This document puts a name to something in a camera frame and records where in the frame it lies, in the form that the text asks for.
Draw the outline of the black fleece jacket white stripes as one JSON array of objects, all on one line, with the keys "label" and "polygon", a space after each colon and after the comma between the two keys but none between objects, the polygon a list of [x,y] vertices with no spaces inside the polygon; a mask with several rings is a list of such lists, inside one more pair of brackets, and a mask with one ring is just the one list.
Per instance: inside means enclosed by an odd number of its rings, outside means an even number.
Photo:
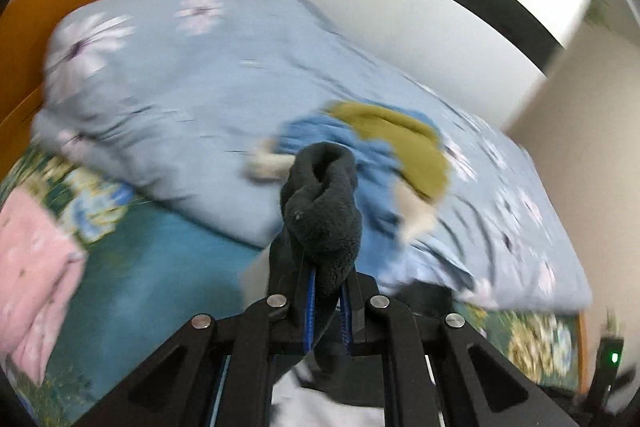
[{"label": "black fleece jacket white stripes", "polygon": [[[294,157],[281,190],[283,227],[270,244],[266,287],[271,295],[282,291],[291,275],[303,271],[316,274],[316,332],[309,352],[324,337],[341,340],[349,348],[349,332],[336,335],[331,323],[335,314],[342,313],[343,284],[354,271],[360,249],[356,186],[352,153],[337,144],[322,142]],[[450,308],[451,293],[445,287],[419,284],[416,295],[415,303],[398,301],[413,313],[421,311],[431,319],[439,319]]]}]

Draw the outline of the teal floral bed sheet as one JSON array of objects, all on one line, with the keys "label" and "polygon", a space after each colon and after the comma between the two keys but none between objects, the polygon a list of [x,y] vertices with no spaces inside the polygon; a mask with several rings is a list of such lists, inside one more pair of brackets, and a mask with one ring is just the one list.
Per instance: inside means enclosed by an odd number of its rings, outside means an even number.
[{"label": "teal floral bed sheet", "polygon": [[[2,180],[2,202],[19,185],[88,253],[43,383],[3,367],[38,426],[73,425],[194,314],[243,311],[239,277],[255,248],[35,146]],[[579,389],[577,315],[455,306],[532,381]],[[323,375],[302,362],[280,378],[271,426],[384,426],[380,359],[338,364]]]}]

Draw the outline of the blue garment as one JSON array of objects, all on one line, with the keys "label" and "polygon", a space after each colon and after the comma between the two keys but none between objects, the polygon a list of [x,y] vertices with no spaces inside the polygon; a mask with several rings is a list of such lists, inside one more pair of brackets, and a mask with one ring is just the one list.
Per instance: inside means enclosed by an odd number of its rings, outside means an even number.
[{"label": "blue garment", "polygon": [[[424,114],[391,105],[378,105],[399,110],[424,124],[430,124],[442,141],[436,124]],[[360,139],[355,130],[330,116],[326,109],[286,124],[277,139],[276,151],[280,154],[296,154],[304,147],[320,142],[341,145],[355,157],[358,181],[355,202],[362,216],[361,246],[356,265],[359,271],[379,277],[405,250],[399,236],[399,204],[393,194],[396,182],[406,182],[400,174],[399,161],[387,143]],[[420,202],[438,200],[416,196]]]}]

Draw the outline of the pink floral folded blanket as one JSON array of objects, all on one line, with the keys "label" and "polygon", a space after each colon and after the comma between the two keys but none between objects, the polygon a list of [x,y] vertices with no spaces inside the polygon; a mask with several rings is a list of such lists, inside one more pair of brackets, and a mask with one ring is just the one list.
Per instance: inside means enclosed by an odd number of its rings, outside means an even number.
[{"label": "pink floral folded blanket", "polygon": [[10,193],[1,209],[1,358],[36,386],[86,262],[84,248],[24,188]]}]

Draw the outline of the olive yellow garment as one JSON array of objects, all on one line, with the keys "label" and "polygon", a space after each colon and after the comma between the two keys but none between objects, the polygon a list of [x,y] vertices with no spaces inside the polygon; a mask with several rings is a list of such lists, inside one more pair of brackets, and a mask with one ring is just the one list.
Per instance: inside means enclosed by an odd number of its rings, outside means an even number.
[{"label": "olive yellow garment", "polygon": [[423,199],[444,196],[449,164],[430,124],[399,110],[361,102],[338,102],[326,113],[348,124],[360,139],[387,143],[399,161],[401,176]]}]

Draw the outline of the light blue floral quilt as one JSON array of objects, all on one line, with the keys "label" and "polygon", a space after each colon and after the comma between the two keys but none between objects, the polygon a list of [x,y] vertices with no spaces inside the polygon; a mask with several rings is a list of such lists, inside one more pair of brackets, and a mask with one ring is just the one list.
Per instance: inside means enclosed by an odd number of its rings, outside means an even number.
[{"label": "light blue floral quilt", "polygon": [[379,277],[452,288],[487,309],[573,313],[591,289],[532,158],[342,36],[306,0],[100,0],[48,43],[32,139],[257,247],[281,225],[280,183],[258,170],[286,124],[337,102],[415,110],[449,164],[426,231]]}]

